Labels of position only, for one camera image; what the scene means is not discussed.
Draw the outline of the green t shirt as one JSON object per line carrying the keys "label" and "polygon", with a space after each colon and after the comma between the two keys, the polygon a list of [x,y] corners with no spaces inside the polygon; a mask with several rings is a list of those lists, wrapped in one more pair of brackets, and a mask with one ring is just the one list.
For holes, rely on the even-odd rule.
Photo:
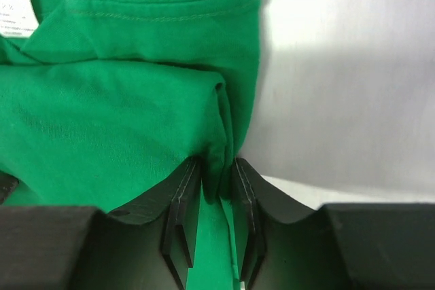
{"label": "green t shirt", "polygon": [[205,161],[189,289],[238,289],[229,172],[251,119],[260,0],[26,0],[1,38],[8,205],[115,209]]}

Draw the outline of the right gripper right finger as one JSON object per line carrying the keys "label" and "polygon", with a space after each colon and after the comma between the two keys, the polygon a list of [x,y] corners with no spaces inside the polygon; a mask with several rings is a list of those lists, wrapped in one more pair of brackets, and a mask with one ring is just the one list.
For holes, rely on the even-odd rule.
{"label": "right gripper right finger", "polygon": [[247,289],[433,289],[434,205],[311,209],[247,160],[231,169],[239,278]]}

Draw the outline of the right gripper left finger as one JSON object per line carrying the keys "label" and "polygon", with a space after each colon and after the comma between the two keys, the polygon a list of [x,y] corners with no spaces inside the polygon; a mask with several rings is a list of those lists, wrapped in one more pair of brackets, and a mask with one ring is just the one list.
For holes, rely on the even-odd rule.
{"label": "right gripper left finger", "polygon": [[2,206],[2,289],[185,289],[194,263],[201,160],[108,212]]}

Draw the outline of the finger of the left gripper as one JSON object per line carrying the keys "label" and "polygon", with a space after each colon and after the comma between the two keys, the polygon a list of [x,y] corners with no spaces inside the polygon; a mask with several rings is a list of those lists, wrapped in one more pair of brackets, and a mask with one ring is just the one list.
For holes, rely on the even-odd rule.
{"label": "finger of the left gripper", "polygon": [[0,172],[0,205],[11,196],[18,187],[19,180],[7,173]]}

